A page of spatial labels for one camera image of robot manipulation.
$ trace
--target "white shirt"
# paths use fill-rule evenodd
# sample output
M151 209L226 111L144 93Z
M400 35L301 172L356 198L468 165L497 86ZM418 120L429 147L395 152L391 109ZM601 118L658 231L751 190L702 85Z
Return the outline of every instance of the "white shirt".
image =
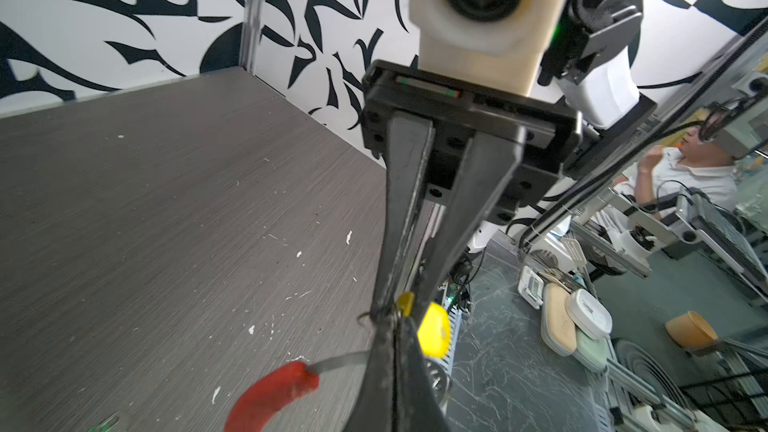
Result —
M651 172L654 197L664 197L678 192L681 185L677 182L670 182L677 180L685 184L687 188L698 188L717 206L726 210L734 210L736 208L736 180L734 178L736 168L734 166L681 166L678 163L683 158L680 150L675 147L667 147L662 153L664 154L663 157ZM635 163L629 166L622 174L629 180L614 186L614 189L620 194L634 196L634 187L638 183L638 164ZM669 208L661 211L660 214L663 217L672 212L674 210ZM622 230L628 230L632 227L632 223L627 216L613 207L606 207L604 213L596 218L598 222L602 222L603 220L601 219L606 219L607 217L610 217L614 224Z

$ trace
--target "camera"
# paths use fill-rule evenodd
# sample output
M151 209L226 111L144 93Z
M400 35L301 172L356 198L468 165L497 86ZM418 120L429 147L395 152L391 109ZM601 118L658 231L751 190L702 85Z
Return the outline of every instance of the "camera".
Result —
M565 0L410 0L419 69L526 96Z

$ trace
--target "metal tool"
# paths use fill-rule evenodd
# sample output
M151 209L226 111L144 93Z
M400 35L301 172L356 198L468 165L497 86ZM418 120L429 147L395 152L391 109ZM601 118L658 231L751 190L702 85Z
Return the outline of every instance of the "metal tool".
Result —
M581 116L564 106L490 90L388 62L366 74L363 141L387 165L386 229L373 291L376 326L360 396L344 430L448 431L416 331L438 285L484 220L506 223L544 193L579 140ZM446 207L412 311L396 287L425 200Z
M347 367L350 365L364 365L368 362L370 350L360 350L360 352L351 352L349 354L339 355L307 366L307 371L312 374L320 375L330 370Z
M585 288L585 287L582 287L581 284L573 280L570 275L556 268L546 268L544 270L539 271L538 274L541 275L544 280L560 285L562 288L564 288L570 293L576 292L580 288Z
M368 350L351 352L312 365L294 360L273 370L237 399L226 418L224 432L259 432L285 406L316 390L320 386L320 374L365 364L369 355Z

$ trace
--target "red rubber grip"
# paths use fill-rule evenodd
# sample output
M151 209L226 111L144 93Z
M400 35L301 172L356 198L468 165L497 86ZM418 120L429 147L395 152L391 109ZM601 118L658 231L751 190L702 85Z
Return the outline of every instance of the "red rubber grip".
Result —
M308 371L300 360L273 370L251 385L237 399L226 418L224 432L259 432L280 409L313 392L320 376Z

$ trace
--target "black and white patterned wall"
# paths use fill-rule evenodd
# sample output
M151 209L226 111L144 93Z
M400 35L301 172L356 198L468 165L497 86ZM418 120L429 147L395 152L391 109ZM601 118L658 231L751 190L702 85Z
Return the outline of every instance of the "black and white patterned wall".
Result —
M644 0L644 7L630 48L632 77L658 102L768 14L768 0ZM416 64L408 0L266 0L261 18L256 75L362 150L365 69L377 58ZM532 94L549 101L561 95L555 85Z
M244 0L0 0L0 114L235 66Z

